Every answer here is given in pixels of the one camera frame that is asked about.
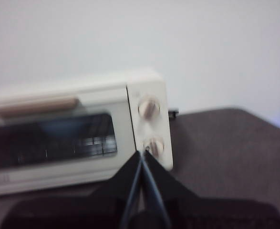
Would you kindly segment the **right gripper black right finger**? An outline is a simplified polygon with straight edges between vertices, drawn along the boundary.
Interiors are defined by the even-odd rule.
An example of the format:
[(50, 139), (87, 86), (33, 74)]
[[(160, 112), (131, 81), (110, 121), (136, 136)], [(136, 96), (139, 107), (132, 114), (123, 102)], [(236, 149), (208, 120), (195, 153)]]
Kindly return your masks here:
[(144, 152), (144, 171), (173, 229), (280, 229), (280, 213), (273, 205), (199, 196), (170, 175), (148, 151)]

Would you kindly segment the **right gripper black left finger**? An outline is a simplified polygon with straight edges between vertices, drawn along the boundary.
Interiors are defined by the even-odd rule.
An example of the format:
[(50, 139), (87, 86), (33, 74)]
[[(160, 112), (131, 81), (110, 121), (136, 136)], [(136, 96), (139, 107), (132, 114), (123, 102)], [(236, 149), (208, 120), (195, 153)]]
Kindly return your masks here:
[(136, 151), (117, 173), (86, 196), (34, 198), (15, 204), (2, 229), (118, 229), (138, 192), (141, 156)]

